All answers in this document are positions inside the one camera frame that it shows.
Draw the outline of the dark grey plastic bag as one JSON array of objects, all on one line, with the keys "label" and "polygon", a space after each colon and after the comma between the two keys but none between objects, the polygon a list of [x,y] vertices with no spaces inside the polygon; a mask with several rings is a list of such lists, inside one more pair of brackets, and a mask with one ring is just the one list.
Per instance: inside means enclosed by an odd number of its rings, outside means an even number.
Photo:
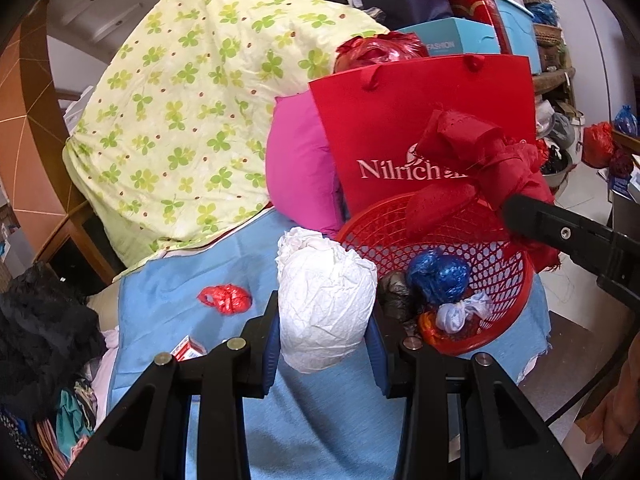
[{"label": "dark grey plastic bag", "polygon": [[418,313],[412,290],[406,281],[406,274],[402,271],[393,271],[380,278],[378,302],[388,318],[401,323],[413,320]]}]

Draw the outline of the small knotted red plastic bag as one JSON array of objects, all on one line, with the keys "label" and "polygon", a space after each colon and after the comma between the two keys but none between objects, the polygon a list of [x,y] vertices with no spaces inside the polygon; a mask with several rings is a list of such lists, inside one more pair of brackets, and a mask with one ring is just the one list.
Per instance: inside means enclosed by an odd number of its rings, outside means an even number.
[{"label": "small knotted red plastic bag", "polygon": [[198,301],[223,315],[244,313],[252,305],[250,293],[233,284],[207,286],[198,294]]}]

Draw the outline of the white knotted plastic bag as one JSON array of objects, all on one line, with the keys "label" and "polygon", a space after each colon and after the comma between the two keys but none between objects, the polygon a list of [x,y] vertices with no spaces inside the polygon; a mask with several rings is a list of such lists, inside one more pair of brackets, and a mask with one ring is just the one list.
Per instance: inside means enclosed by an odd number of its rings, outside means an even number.
[{"label": "white knotted plastic bag", "polygon": [[441,304],[436,312],[436,326],[448,335],[457,335],[472,318],[487,320],[493,310],[494,302],[486,292],[474,292],[454,304]]}]

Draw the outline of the white paper ball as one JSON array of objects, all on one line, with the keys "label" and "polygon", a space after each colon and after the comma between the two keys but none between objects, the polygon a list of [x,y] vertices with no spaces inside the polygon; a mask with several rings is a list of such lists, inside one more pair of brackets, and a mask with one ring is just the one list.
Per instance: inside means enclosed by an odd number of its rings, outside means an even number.
[{"label": "white paper ball", "polygon": [[354,353],[375,302],[375,263],[300,226],[278,240],[276,263],[285,363],[309,375]]}]

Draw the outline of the red white medicine box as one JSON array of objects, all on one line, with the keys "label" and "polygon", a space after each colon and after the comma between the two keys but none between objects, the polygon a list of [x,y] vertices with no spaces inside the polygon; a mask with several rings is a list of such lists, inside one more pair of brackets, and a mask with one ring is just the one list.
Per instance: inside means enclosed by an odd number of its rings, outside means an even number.
[{"label": "red white medicine box", "polygon": [[186,361],[206,356],[206,348],[190,335],[184,336],[171,350],[170,354],[178,361]]}]

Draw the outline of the blue plastic bag ball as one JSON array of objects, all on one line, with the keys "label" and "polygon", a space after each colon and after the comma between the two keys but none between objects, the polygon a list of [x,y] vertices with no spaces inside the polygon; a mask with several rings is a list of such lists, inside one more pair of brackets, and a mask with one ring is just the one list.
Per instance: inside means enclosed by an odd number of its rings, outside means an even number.
[{"label": "blue plastic bag ball", "polygon": [[431,248],[409,263],[406,281],[427,304],[440,306],[461,300],[469,287],[471,267],[462,257]]}]

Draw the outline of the large red plastic bag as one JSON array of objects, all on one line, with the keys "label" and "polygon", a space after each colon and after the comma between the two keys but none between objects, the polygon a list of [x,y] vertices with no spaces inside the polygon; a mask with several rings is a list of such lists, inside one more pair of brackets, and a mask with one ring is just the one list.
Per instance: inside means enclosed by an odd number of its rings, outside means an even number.
[{"label": "large red plastic bag", "polygon": [[406,233],[416,242],[484,200],[498,216],[514,195],[552,205],[553,195],[540,172],[535,145],[508,138],[501,128],[455,110],[433,110],[416,154],[460,174],[434,181],[407,204]]}]

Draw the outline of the blue towel bed cover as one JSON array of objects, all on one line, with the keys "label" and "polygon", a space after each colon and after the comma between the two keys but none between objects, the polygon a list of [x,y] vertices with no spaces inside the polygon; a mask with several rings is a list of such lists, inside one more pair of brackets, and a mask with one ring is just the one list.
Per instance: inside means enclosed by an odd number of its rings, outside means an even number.
[{"label": "blue towel bed cover", "polygon": [[[270,210],[205,252],[148,262],[119,282],[119,342],[108,390],[114,408],[162,351],[186,335],[212,350],[262,314],[277,289],[278,240],[294,226]],[[207,286],[233,284],[250,308],[223,315],[198,301]],[[268,396],[244,403],[250,474],[255,479],[389,479],[403,400],[375,385],[366,347],[327,370],[303,375],[278,365]]]}]

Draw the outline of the metal bowl on floor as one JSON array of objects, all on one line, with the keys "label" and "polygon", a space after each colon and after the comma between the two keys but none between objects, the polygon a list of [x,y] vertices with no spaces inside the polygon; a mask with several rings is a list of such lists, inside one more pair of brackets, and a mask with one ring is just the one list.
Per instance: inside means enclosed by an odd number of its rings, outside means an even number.
[{"label": "metal bowl on floor", "polygon": [[573,169],[573,159],[567,150],[555,145],[548,146],[548,158],[540,167],[540,172],[549,188],[559,188]]}]

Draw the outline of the red bag on floor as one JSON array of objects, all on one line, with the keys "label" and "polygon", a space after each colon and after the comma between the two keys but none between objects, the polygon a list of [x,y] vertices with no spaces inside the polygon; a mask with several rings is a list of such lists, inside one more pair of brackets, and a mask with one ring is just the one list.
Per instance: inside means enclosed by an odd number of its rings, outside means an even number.
[{"label": "red bag on floor", "polygon": [[584,130],[582,161],[588,166],[602,169],[610,164],[614,153],[613,128],[609,122],[598,122]]}]

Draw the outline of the red plastic mesh basket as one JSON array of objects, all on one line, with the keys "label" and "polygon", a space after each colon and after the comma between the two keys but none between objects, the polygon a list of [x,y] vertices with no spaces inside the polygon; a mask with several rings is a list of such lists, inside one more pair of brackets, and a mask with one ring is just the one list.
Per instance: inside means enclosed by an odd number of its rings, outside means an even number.
[{"label": "red plastic mesh basket", "polygon": [[461,356],[501,336],[524,310],[533,285],[528,255],[480,198],[450,212],[422,211],[422,196],[400,194],[355,214],[337,234],[375,263],[404,272],[419,333],[443,354]]}]

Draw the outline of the black clothing pile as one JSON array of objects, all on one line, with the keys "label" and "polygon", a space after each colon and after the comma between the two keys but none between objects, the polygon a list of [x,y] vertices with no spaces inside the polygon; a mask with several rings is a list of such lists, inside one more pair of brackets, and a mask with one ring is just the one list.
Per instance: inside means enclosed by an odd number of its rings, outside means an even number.
[{"label": "black clothing pile", "polygon": [[37,263],[1,294],[1,404],[25,422],[53,410],[60,391],[106,351],[87,299]]}]

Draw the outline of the red Nilrich paper bag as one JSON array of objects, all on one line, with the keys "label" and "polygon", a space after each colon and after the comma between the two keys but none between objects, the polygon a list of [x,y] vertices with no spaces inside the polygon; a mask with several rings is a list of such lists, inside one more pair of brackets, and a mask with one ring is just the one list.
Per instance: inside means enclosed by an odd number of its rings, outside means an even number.
[{"label": "red Nilrich paper bag", "polygon": [[525,56],[414,58],[336,73],[310,84],[350,214],[463,174],[418,154],[434,110],[456,110],[510,138],[536,136],[533,76]]}]

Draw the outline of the green clover patterned quilt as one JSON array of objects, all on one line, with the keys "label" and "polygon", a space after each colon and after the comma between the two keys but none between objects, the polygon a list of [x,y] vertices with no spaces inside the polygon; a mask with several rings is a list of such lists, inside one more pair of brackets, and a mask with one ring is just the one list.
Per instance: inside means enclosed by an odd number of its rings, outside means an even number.
[{"label": "green clover patterned quilt", "polygon": [[206,245],[264,209],[277,98],[329,75],[346,40],[380,32],[326,0],[160,0],[63,151],[124,267]]}]

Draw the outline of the blue plastic storage bin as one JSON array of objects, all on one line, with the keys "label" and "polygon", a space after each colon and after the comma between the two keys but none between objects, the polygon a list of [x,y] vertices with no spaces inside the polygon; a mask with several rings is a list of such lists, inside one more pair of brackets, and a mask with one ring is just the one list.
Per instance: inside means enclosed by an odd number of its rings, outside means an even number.
[{"label": "blue plastic storage bin", "polygon": [[533,14],[513,0],[495,0],[514,55],[526,56],[533,75],[542,72]]}]

